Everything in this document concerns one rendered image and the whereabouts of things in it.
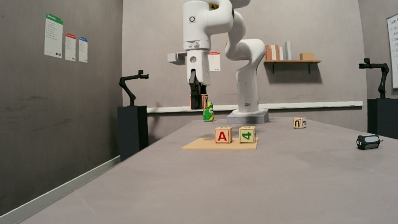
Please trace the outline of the green drink can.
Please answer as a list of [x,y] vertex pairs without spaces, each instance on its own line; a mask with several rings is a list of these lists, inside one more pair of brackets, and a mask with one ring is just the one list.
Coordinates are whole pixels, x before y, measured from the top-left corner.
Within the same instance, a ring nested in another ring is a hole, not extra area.
[[214,120],[213,104],[208,102],[208,109],[203,109],[204,121],[212,122]]

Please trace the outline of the tan flat mat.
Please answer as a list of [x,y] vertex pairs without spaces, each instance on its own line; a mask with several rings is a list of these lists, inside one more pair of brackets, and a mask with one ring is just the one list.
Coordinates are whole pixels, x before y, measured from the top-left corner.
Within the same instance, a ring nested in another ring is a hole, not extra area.
[[254,143],[239,143],[239,138],[232,138],[229,144],[216,144],[215,138],[199,138],[181,148],[181,150],[256,150],[258,137]]

